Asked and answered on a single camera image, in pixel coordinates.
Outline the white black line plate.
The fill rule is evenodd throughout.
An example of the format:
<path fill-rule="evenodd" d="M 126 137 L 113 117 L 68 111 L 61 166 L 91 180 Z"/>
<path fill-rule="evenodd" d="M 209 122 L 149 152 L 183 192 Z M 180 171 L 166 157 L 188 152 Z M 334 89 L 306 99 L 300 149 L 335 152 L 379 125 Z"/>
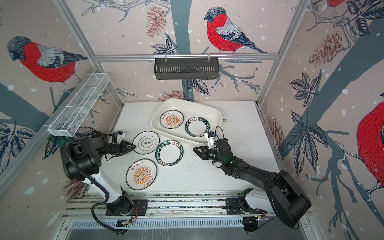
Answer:
<path fill-rule="evenodd" d="M 147 155 L 154 152 L 160 144 L 160 137 L 153 131 L 144 131 L 138 134 L 133 145 L 136 146 L 134 151 L 139 155 Z"/>

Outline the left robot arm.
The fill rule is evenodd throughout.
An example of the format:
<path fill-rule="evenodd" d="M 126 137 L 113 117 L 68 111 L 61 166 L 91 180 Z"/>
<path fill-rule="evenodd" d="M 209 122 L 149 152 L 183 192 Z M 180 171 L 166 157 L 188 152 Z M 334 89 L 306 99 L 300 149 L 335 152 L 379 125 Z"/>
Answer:
<path fill-rule="evenodd" d="M 86 183 L 104 197 L 108 216 L 129 215 L 134 209 L 127 192 L 115 184 L 101 169 L 102 158 L 121 157 L 136 146 L 116 135 L 98 133 L 93 137 L 72 140 L 60 148 L 65 175 L 70 180 Z"/>

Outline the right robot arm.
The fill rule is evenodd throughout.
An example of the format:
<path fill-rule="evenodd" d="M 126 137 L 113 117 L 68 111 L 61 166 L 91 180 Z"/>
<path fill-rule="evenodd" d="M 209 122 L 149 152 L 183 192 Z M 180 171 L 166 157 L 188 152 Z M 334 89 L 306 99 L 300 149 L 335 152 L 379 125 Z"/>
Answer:
<path fill-rule="evenodd" d="M 308 196 L 288 172 L 269 172 L 246 163 L 232 153 L 226 138 L 217 140 L 211 149 L 201 146 L 194 147 L 193 151 L 202 160 L 220 163 L 225 175 L 264 190 L 273 212 L 290 228 L 294 228 L 312 206 Z"/>

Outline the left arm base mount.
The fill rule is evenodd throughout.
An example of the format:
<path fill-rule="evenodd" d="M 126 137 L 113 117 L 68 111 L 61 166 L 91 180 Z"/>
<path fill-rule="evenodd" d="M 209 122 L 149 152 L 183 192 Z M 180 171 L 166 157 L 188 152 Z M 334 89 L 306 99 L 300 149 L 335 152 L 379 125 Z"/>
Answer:
<path fill-rule="evenodd" d="M 145 216 L 148 207 L 148 200 L 116 200 L 106 205 L 106 216 Z"/>

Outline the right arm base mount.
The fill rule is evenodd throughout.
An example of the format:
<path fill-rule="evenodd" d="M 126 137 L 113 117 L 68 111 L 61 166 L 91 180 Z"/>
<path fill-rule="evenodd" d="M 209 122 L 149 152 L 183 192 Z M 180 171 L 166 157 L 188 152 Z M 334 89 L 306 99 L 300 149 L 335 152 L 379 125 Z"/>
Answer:
<path fill-rule="evenodd" d="M 252 209 L 244 199 L 225 199 L 225 202 L 222 209 L 226 210 L 228 215 L 265 215 L 267 213 L 264 210 Z"/>

